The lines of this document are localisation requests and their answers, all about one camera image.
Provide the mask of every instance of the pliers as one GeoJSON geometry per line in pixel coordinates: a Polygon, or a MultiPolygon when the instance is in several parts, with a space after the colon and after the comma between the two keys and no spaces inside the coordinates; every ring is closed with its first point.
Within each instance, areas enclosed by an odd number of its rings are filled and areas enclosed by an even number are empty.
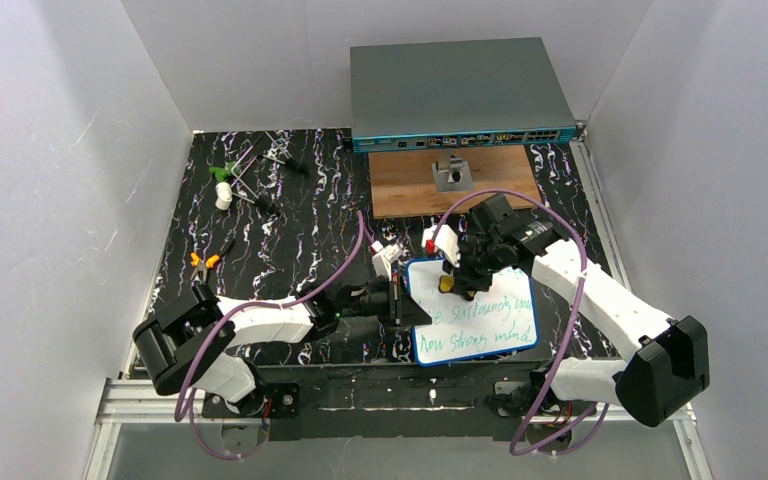
{"type": "Polygon", "coordinates": [[[228,253],[228,250],[231,250],[233,245],[234,239],[232,238],[228,241],[228,243],[225,244],[224,247],[222,247],[221,250],[219,250],[219,253],[213,255],[207,260],[203,260],[196,252],[190,253],[190,265],[195,267],[193,268],[193,274],[190,275],[190,282],[198,280],[201,283],[207,283],[208,270],[215,267],[216,264],[219,263],[219,261],[222,259],[222,257],[228,253]]]}

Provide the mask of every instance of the black marble surface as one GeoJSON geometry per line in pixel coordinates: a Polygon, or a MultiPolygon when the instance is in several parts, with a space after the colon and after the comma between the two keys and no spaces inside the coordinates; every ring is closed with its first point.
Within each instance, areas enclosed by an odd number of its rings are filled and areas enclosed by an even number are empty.
{"type": "MultiPolygon", "coordinates": [[[[211,166],[236,161],[258,138],[257,132],[196,135],[172,218],[151,309],[182,294],[190,285],[190,252],[211,255],[231,237],[234,248],[210,272],[209,284],[217,294],[239,299],[277,299],[295,294],[327,278],[343,262],[358,234],[355,210],[360,209],[382,241],[399,241],[407,254],[400,265],[422,256],[422,229],[438,217],[373,220],[366,155],[342,148],[349,130],[271,132],[289,142],[291,155],[311,170],[305,177],[268,160],[255,163],[244,179],[259,194],[269,196],[281,214],[269,218],[235,201],[226,212],[215,208],[215,180],[211,166]]],[[[253,150],[270,148],[263,138],[253,150]]],[[[564,216],[583,236],[591,260],[606,265],[601,241],[591,217],[568,145],[527,146],[540,194],[546,205],[564,216]]],[[[465,227],[461,216],[450,219],[465,227]]],[[[338,283],[360,284],[372,278],[371,255],[366,248],[338,283]]],[[[548,288],[535,289],[540,344],[507,358],[544,359],[555,352],[569,307],[548,288]]],[[[240,347],[238,354],[258,365],[353,364],[409,362],[409,329],[384,329],[374,318],[344,318],[339,330],[313,343],[256,344],[240,347]]],[[[576,327],[571,351],[576,356],[616,356],[613,346],[588,322],[576,327]]]]}

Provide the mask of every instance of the white enclosure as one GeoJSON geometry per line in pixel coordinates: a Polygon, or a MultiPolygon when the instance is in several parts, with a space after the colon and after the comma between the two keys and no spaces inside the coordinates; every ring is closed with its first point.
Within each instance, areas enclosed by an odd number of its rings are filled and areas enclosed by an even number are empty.
{"type": "Polygon", "coordinates": [[[651,0],[122,3],[187,124],[222,131],[351,126],[352,46],[512,37],[543,37],[586,119],[651,0]]]}
{"type": "Polygon", "coordinates": [[[0,478],[80,477],[191,138],[118,2],[0,4],[0,478]]]}
{"type": "Polygon", "coordinates": [[[708,328],[717,478],[768,478],[768,2],[656,0],[590,120],[636,292],[708,328]]]}
{"type": "Polygon", "coordinates": [[[80,477],[193,129],[347,127],[349,47],[524,36],[589,118],[635,293],[708,328],[714,474],[768,478],[768,2],[750,0],[1,2],[0,478],[80,477]]]}

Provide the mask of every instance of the whiteboard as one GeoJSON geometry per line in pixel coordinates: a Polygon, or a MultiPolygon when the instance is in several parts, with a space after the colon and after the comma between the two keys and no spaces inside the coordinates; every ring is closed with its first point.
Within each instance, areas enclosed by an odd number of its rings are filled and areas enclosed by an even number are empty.
{"type": "Polygon", "coordinates": [[[416,362],[422,366],[537,345],[531,280],[520,270],[493,276],[488,292],[468,302],[437,290],[443,260],[414,260],[405,268],[411,297],[431,316],[431,325],[414,327],[416,362]]]}

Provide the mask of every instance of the wooden block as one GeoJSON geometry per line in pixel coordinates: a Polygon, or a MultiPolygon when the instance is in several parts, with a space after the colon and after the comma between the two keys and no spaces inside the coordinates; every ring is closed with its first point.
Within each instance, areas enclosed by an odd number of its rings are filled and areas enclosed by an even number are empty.
{"type": "MultiPolygon", "coordinates": [[[[370,153],[372,216],[391,218],[439,215],[452,203],[485,188],[506,188],[540,200],[534,173],[522,145],[461,148],[449,152],[469,164],[473,190],[437,191],[431,165],[437,161],[440,150],[370,153]]],[[[455,212],[466,212],[483,198],[465,202],[455,212]]],[[[519,198],[508,197],[508,201],[513,208],[533,208],[530,203],[519,198]]]]}

